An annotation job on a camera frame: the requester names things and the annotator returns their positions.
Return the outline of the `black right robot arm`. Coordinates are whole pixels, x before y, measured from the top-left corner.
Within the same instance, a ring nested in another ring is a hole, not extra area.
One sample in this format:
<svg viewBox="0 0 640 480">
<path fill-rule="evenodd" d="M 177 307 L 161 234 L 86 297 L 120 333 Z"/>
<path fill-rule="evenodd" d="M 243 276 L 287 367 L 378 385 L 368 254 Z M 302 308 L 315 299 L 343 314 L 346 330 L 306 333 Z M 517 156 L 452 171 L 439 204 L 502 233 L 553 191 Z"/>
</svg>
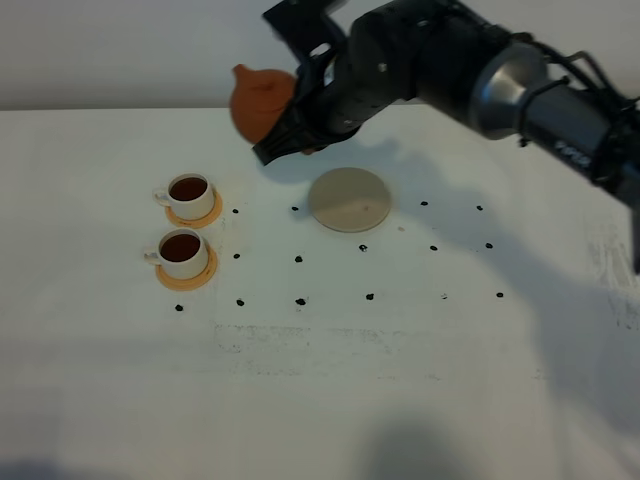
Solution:
<svg viewBox="0 0 640 480">
<path fill-rule="evenodd" d="M 458 1 L 392 1 L 343 31 L 326 1 L 283 1 L 265 21 L 297 58 L 293 97 L 255 146 L 263 163 L 345 141 L 418 99 L 481 136 L 535 144 L 639 210 L 639 110 L 586 52 L 566 56 Z"/>
</svg>

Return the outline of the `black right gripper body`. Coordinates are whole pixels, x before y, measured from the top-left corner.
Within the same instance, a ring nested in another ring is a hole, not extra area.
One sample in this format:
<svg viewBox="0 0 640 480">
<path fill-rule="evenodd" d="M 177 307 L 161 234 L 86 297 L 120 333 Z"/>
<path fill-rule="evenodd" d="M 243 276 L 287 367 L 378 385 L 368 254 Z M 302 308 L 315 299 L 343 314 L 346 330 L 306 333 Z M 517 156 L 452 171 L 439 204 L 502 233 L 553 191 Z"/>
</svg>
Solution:
<svg viewBox="0 0 640 480">
<path fill-rule="evenodd" d="M 415 64 L 431 22 L 423 14 L 365 14 L 344 35 L 322 19 L 329 51 L 294 46 L 298 83 L 287 107 L 290 150 L 322 150 L 342 142 L 397 100 L 417 96 Z"/>
</svg>

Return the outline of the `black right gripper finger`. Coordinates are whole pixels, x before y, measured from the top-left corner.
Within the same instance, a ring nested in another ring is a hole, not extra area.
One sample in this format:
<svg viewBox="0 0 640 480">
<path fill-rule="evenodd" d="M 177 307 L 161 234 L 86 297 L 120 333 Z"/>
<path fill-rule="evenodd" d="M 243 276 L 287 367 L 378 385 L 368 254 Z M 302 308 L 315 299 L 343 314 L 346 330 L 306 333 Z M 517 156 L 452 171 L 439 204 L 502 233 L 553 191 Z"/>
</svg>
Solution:
<svg viewBox="0 0 640 480">
<path fill-rule="evenodd" d="M 325 148 L 319 132 L 311 125 L 301 107 L 290 103 L 267 135 L 253 146 L 262 165 L 295 153 L 312 154 Z"/>
</svg>

